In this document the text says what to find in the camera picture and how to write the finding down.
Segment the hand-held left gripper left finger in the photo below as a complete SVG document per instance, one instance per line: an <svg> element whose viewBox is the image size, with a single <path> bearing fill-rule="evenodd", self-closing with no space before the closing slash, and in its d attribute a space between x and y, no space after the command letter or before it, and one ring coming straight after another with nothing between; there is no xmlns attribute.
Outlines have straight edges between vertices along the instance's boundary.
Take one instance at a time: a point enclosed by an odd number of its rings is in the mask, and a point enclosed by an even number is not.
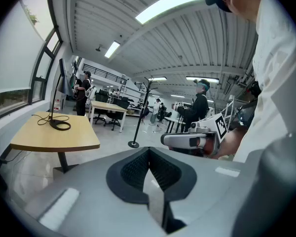
<svg viewBox="0 0 296 237"><path fill-rule="evenodd" d="M39 192L25 211L38 219L64 190L74 188L79 196L59 227L59 234L66 237L166 236L147 205L124 202L107 185L109 167L136 152L136 149L127 150L74 167Z"/></svg>

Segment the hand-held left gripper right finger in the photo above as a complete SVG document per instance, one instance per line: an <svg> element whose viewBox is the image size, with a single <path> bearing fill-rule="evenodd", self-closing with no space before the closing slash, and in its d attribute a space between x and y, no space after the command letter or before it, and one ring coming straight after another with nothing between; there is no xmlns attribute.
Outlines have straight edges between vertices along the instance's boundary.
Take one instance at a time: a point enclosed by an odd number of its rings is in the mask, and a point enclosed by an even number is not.
<svg viewBox="0 0 296 237"><path fill-rule="evenodd" d="M245 162L199 158L150 148L151 166L163 190L162 224L149 236L228 237L257 170L257 155Z"/></svg>

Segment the person's right hand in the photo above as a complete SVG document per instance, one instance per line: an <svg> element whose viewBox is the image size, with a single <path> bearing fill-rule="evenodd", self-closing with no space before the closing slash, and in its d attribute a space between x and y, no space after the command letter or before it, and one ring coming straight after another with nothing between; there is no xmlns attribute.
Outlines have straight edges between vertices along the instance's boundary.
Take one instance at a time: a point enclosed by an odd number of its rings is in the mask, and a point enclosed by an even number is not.
<svg viewBox="0 0 296 237"><path fill-rule="evenodd" d="M201 153L203 155L209 156L214 150L214 139L212 137L205 137L206 142L203 148L201 148Z"/></svg>

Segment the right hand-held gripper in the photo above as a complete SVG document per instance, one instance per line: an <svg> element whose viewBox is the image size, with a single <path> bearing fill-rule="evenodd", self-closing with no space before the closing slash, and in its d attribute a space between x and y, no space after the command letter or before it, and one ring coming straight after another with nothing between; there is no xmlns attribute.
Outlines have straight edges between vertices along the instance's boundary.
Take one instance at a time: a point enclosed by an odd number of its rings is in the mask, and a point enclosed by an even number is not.
<svg viewBox="0 0 296 237"><path fill-rule="evenodd" d="M203 148L205 137L214 139L214 150L211 155L218 154L221 142L228 133L222 114L206 117L200 121L192 122L188 133L166 133L160 138L163 145L171 148L196 149Z"/></svg>

